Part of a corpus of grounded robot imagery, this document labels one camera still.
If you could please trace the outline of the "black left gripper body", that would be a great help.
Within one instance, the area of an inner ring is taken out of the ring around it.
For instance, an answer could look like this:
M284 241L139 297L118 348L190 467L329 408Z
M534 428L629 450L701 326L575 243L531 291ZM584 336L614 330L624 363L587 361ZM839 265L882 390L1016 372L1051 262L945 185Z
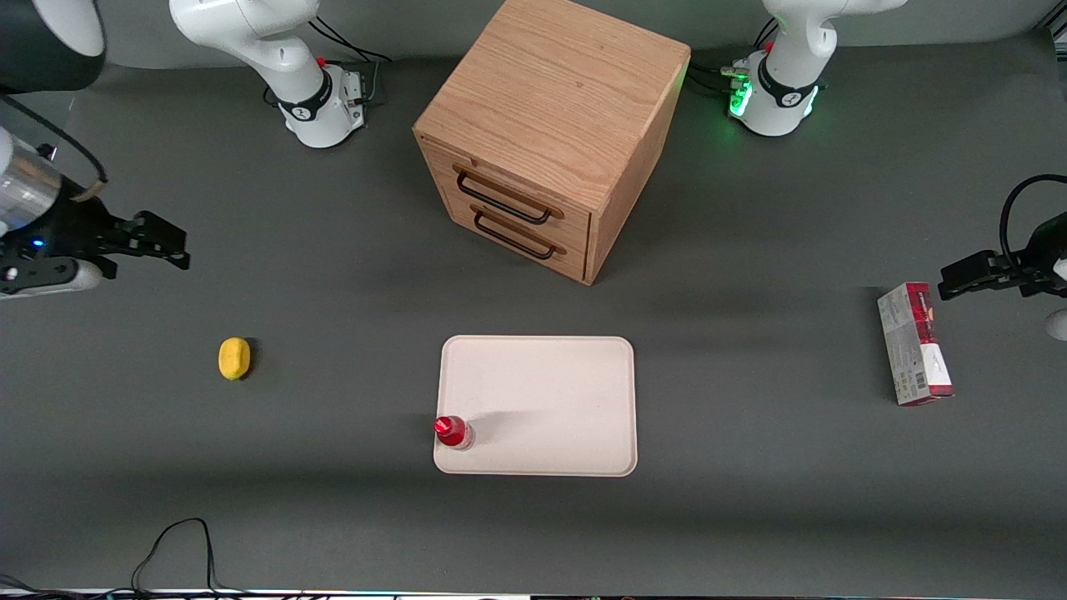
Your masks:
M1029 277L1022 285L1022 297L1045 293L1066 296L1066 212L1052 217L1035 228L1022 250L1022 268Z

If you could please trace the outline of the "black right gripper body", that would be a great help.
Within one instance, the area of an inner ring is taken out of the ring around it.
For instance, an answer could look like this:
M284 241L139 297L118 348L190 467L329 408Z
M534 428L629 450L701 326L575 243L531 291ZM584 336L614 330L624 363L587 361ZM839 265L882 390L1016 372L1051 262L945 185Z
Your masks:
M1 258L3 263L43 258L91 262L97 256L122 253L128 249L122 223L100 198L83 202L59 198L37 220L3 236Z

